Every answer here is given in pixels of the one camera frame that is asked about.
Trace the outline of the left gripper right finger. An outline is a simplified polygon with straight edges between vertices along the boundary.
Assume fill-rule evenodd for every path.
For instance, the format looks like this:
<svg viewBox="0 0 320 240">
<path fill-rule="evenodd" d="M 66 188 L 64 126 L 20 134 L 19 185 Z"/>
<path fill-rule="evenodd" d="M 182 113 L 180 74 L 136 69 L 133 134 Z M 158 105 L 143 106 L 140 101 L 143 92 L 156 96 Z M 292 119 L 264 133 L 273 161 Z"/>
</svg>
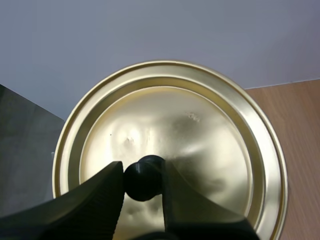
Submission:
<svg viewBox="0 0 320 240">
<path fill-rule="evenodd" d="M 244 215 L 207 199 L 190 187 L 173 164 L 161 163 L 166 232 L 179 240 L 257 240 Z"/>
</svg>

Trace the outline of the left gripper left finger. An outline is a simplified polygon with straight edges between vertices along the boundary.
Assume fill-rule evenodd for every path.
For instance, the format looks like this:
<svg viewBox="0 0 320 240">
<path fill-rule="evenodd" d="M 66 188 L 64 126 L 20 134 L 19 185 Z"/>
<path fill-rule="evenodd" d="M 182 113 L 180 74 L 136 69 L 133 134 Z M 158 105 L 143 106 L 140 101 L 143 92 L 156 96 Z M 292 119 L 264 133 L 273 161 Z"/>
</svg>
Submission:
<svg viewBox="0 0 320 240">
<path fill-rule="evenodd" d="M 73 190 L 1 218 L 2 240 L 111 240 L 124 202 L 123 164 L 114 161 Z"/>
</svg>

